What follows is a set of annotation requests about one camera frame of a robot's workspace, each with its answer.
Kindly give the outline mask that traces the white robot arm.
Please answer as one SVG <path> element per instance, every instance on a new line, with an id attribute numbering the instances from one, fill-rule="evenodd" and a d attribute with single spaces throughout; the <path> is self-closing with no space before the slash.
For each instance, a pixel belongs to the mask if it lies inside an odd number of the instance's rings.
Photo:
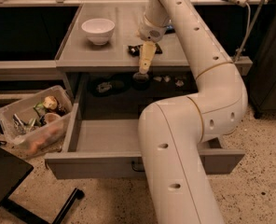
<path id="1" fill-rule="evenodd" d="M 233 131 L 247 108 L 240 72 L 190 0 L 149 0 L 148 26 L 171 22 L 198 90 L 147 106 L 138 121 L 159 224 L 225 224 L 198 145 Z"/>

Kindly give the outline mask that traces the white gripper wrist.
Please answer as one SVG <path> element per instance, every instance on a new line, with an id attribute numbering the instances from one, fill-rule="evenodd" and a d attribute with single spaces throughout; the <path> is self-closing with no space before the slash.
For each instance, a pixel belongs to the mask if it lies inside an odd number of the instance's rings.
<path id="1" fill-rule="evenodd" d="M 169 17 L 164 17 L 162 21 L 155 24 L 150 21 L 146 15 L 141 18 L 138 34 L 139 37 L 145 41 L 140 47 L 139 72 L 141 74 L 146 74 L 148 72 L 157 49 L 155 43 L 159 42 L 165 35 L 169 21 Z"/>

